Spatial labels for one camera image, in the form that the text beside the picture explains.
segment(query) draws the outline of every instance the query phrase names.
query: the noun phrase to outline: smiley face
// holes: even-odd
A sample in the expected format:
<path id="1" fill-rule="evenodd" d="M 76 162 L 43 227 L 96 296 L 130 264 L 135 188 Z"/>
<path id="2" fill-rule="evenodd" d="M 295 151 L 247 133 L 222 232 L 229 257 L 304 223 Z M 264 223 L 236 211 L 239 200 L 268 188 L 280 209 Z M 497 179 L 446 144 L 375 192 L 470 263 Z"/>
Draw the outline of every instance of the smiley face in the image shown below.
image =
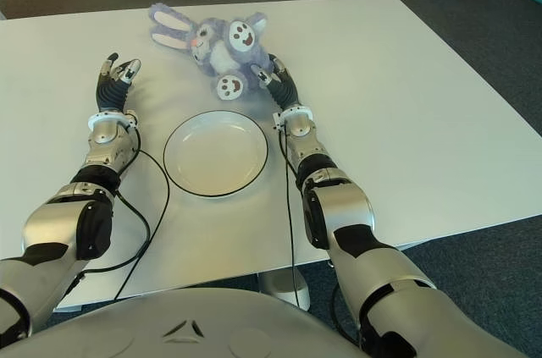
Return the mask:
<path id="1" fill-rule="evenodd" d="M 256 34 L 251 26 L 242 21 L 233 21 L 230 25 L 230 44 L 240 52 L 249 51 L 255 44 Z"/>
<path id="2" fill-rule="evenodd" d="M 233 75 L 222 76 L 217 82 L 217 93 L 221 100 L 235 100 L 243 92 L 243 81 Z"/>

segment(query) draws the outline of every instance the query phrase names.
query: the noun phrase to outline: bunny ear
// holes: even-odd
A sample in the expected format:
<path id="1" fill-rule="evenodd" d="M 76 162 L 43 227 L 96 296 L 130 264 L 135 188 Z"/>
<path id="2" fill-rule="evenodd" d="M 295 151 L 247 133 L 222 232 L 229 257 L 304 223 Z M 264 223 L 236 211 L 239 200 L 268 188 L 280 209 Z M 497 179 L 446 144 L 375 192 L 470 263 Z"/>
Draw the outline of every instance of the bunny ear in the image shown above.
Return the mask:
<path id="1" fill-rule="evenodd" d="M 153 21 L 172 30 L 190 31 L 197 27 L 190 18 L 162 3 L 153 4 L 149 8 L 149 16 Z"/>
<path id="2" fill-rule="evenodd" d="M 268 23 L 268 17 L 263 13 L 255 13 L 246 19 L 246 22 L 258 33 L 262 34 L 265 25 Z"/>
<path id="3" fill-rule="evenodd" d="M 183 30 L 172 30 L 163 25 L 157 25 L 151 30 L 151 38 L 160 45 L 189 52 L 186 35 L 187 32 Z"/>

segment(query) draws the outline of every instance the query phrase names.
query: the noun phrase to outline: bunny face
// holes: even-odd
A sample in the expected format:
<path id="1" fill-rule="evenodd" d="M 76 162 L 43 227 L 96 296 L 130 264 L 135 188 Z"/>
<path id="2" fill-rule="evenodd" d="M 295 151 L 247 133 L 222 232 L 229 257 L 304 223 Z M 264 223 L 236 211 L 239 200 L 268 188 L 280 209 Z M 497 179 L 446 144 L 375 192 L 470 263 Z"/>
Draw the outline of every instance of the bunny face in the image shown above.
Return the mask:
<path id="1" fill-rule="evenodd" d="M 216 36 L 216 31 L 210 24 L 202 24 L 196 31 L 196 34 L 190 41 L 190 50 L 192 57 L 197 64 L 203 64 L 203 61 L 211 52 L 211 42 Z"/>
<path id="2" fill-rule="evenodd" d="M 247 52 L 256 44 L 254 29 L 243 21 L 233 21 L 228 35 L 230 45 L 239 52 Z"/>

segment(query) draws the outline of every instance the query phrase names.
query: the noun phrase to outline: floor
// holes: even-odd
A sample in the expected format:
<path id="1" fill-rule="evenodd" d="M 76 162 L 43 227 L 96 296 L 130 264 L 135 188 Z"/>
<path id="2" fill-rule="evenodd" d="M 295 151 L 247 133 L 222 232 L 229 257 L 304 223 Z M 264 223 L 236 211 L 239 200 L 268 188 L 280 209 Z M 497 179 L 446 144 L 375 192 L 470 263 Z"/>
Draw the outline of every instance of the floor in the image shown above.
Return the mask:
<path id="1" fill-rule="evenodd" d="M 157 1 L 175 6 L 272 0 L 0 0 L 0 11 L 12 19 L 144 8 Z M 542 5 L 532 0 L 402 1 L 542 133 Z M 529 356 L 542 357 L 541 221 L 531 218 L 431 241 L 407 254 L 476 323 Z M 320 263 L 302 271 L 311 287 L 311 312 L 330 322 L 333 270 Z M 217 285 L 257 289 L 253 277 Z M 341 321 L 351 330 L 344 305 L 340 304 L 339 311 Z"/>

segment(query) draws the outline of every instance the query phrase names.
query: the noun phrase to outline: purple stuffed animal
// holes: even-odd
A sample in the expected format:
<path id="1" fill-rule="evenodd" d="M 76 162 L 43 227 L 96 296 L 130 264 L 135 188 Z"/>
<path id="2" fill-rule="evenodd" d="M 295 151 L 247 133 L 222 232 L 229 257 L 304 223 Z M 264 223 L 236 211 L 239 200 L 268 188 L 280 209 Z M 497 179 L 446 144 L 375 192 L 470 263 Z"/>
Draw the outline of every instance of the purple stuffed animal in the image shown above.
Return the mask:
<path id="1" fill-rule="evenodd" d="M 259 43 L 267 23 L 264 14 L 255 13 L 247 19 L 207 18 L 200 24 L 158 3 L 149 8 L 157 25 L 151 38 L 166 47 L 188 53 L 203 73 L 215 76 L 213 89 L 222 100 L 234 100 L 248 89 L 256 89 L 261 81 L 250 69 L 258 64 L 271 72 L 273 63 Z"/>

